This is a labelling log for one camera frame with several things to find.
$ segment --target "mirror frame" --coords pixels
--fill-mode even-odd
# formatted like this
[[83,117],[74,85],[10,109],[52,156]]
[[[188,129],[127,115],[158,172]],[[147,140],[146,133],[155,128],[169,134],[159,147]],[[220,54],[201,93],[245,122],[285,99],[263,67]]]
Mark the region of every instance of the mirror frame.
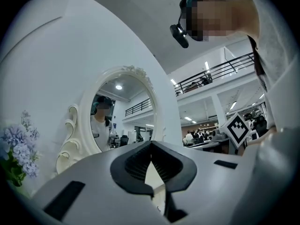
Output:
[[72,119],[67,119],[65,121],[67,126],[67,137],[57,157],[57,173],[63,172],[68,167],[87,156],[102,152],[93,137],[90,127],[90,108],[95,94],[97,94],[99,89],[109,80],[118,78],[122,75],[132,76],[145,86],[152,104],[154,115],[152,140],[163,141],[165,127],[162,109],[150,78],[148,78],[146,72],[139,67],[114,67],[102,72],[98,76],[97,80],[83,93],[79,106],[73,104],[68,108],[68,112],[72,115]]

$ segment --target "black metal railing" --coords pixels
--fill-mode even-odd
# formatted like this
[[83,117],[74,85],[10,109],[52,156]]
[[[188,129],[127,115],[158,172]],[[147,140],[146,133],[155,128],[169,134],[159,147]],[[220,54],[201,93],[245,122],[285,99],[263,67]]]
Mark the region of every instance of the black metal railing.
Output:
[[128,108],[125,111],[125,117],[131,114],[134,114],[138,111],[142,111],[143,109],[150,107],[151,101],[150,98],[146,99],[145,101],[142,101],[141,103],[138,103],[137,105],[134,105],[133,107]]
[[253,52],[251,52],[238,58],[232,59],[230,61],[216,65],[214,67],[211,67],[208,70],[204,70],[203,72],[193,75],[174,85],[176,96],[205,86],[218,79],[222,79],[227,75],[236,74],[241,69],[253,65],[254,58]]

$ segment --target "ornate white mirror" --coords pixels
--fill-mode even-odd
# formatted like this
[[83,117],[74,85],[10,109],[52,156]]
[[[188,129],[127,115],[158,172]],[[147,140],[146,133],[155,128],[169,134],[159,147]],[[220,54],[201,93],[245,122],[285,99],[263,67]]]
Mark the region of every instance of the ornate white mirror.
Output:
[[68,134],[56,163],[60,173],[80,159],[146,140],[164,140],[163,114],[142,68],[114,67],[71,105]]

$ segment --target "black slot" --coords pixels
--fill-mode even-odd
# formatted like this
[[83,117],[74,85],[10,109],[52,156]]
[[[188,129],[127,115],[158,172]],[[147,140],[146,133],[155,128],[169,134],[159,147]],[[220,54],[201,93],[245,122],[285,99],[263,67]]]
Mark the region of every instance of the black slot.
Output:
[[230,162],[226,162],[226,161],[222,161],[222,160],[217,160],[214,162],[214,164],[223,166],[223,167],[228,167],[231,169],[235,169],[236,166],[238,165],[237,163],[230,163]]
[[82,182],[70,182],[45,208],[44,212],[61,221],[85,186]]

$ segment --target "railing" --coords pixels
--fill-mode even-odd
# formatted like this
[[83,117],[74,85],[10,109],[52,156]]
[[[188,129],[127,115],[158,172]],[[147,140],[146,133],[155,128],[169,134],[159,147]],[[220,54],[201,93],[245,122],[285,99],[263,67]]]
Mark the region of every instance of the railing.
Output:
[[253,52],[204,70],[174,85],[176,96],[238,73],[254,65]]
[[134,114],[138,111],[142,111],[143,109],[150,107],[151,101],[150,98],[146,99],[145,101],[142,101],[141,103],[138,103],[137,105],[134,105],[133,107],[128,108],[125,111],[125,117],[131,114]]

